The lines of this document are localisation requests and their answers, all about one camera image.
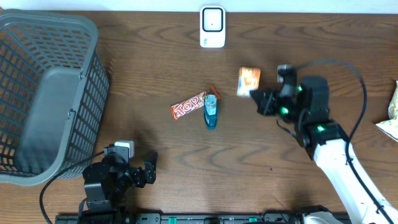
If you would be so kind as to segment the small orange snack packet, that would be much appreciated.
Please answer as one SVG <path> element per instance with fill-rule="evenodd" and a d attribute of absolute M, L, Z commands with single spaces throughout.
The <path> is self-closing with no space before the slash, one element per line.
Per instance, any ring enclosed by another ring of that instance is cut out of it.
<path fill-rule="evenodd" d="M 259 68 L 241 67 L 239 69 L 237 95 L 240 97 L 250 97 L 252 90 L 257 90 L 261 70 Z"/>

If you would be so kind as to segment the blue liquid bottle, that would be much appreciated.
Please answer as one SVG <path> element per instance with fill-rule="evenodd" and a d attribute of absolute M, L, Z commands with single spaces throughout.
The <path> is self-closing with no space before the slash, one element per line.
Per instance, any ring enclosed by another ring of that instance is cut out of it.
<path fill-rule="evenodd" d="M 208 129 L 215 129 L 218 118 L 217 98 L 215 95 L 207 95 L 204 101 L 204 119 Z"/>

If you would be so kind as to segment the orange Top chocolate bar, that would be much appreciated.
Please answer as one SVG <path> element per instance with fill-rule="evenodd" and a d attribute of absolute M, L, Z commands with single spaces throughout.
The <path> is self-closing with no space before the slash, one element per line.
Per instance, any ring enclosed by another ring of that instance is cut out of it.
<path fill-rule="evenodd" d="M 219 100 L 221 95 L 217 92 L 214 86 L 210 89 L 197 93 L 186 100 L 170 106 L 170 112 L 174 119 L 179 119 L 186 114 L 191 113 L 199 108 L 202 108 L 205 104 L 205 97 L 208 95 L 215 95 L 216 99 Z"/>

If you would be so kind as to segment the yellow snack bag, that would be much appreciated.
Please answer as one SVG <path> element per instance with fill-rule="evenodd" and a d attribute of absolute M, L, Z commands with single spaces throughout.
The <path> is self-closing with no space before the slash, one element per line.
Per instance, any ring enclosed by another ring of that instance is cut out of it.
<path fill-rule="evenodd" d="M 398 82 L 395 81 L 396 88 L 394 90 L 393 96 L 389 102 L 387 109 L 389 119 L 386 121 L 381 121 L 377 123 L 376 126 L 383 133 L 388 135 L 393 140 L 397 141 L 397 96 L 398 96 Z"/>

